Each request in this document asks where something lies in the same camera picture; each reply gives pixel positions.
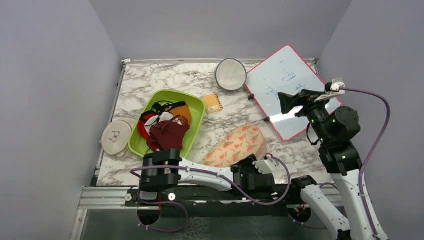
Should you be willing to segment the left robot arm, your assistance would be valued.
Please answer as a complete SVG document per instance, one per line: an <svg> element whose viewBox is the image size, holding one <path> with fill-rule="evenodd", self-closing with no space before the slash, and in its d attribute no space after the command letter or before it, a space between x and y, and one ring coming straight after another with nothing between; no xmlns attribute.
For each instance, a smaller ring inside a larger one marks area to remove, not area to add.
<svg viewBox="0 0 424 240"><path fill-rule="evenodd" d="M213 167L189 161L181 157L180 151L175 148L150 153L143 157L138 199L144 205L152 205L158 193L178 184L209 187L220 192L240 188L246 194L274 193L273 175L261 173L256 163L253 154L230 167Z"/></svg>

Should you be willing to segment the peach floral mesh laundry bag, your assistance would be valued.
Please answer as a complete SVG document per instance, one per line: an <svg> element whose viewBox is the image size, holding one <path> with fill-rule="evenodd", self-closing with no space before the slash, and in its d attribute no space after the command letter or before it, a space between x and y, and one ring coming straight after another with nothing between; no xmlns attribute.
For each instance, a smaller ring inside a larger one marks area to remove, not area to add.
<svg viewBox="0 0 424 240"><path fill-rule="evenodd" d="M200 162L215 168L227 168L255 155L262 159L268 152L267 142L260 128L246 123L232 130Z"/></svg>

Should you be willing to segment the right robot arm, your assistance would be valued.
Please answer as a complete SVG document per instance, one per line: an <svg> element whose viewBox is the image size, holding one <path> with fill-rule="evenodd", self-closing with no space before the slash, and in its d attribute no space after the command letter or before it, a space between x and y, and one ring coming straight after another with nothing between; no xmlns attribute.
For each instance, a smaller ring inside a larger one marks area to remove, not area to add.
<svg viewBox="0 0 424 240"><path fill-rule="evenodd" d="M293 180L295 186L288 190L289 199L300 204L306 202L330 231L335 240L387 240L388 235L379 223L365 183L365 168L387 129L391 109L388 101L373 93L386 106L386 119L365 161L351 142L361 126L358 112L348 106L340 106L328 113L325 106L330 99L354 92L353 88L319 92L302 90L296 95L278 93L282 114L295 107L301 110L296 117L306 117L315 131L320 147L319 158L334 181L346 215L343 215L321 192L310 176Z"/></svg>

